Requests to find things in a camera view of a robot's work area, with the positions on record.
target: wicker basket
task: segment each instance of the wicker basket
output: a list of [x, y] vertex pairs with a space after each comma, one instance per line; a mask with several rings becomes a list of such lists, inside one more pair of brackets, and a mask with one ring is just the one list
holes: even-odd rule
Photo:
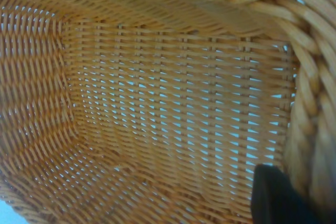
[[0, 195], [30, 223], [252, 223], [258, 163], [335, 208], [336, 0], [0, 14]]

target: light blue background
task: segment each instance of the light blue background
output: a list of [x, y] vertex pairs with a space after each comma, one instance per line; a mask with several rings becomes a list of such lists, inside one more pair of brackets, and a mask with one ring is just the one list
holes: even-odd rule
[[24, 218], [14, 212], [14, 210], [2, 200], [0, 200], [0, 223], [27, 224]]

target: black object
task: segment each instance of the black object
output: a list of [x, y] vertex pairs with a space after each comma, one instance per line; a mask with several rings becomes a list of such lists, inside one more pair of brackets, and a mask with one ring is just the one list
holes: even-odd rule
[[254, 224], [319, 224], [288, 177], [269, 165], [255, 168], [251, 211]]

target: woven basket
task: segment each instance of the woven basket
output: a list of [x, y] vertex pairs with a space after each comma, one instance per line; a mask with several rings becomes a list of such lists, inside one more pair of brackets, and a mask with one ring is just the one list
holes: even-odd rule
[[30, 223], [252, 223], [256, 164], [336, 206], [336, 0], [0, 0], [0, 195]]

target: rattan strand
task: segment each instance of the rattan strand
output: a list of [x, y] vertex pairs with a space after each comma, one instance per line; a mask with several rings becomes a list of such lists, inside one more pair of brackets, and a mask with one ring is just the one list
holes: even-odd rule
[[0, 2], [0, 196], [30, 223], [251, 223], [258, 163], [335, 208], [336, 0]]

